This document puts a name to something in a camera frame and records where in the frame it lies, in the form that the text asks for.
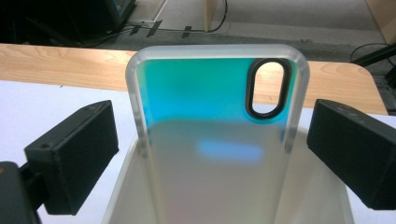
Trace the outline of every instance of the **blue gradient phone case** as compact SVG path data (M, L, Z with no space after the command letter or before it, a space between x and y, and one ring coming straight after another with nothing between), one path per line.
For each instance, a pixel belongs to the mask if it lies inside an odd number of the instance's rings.
M283 86L261 114L252 83L268 62ZM304 56L281 45L136 53L127 84L156 222L274 223L308 79Z

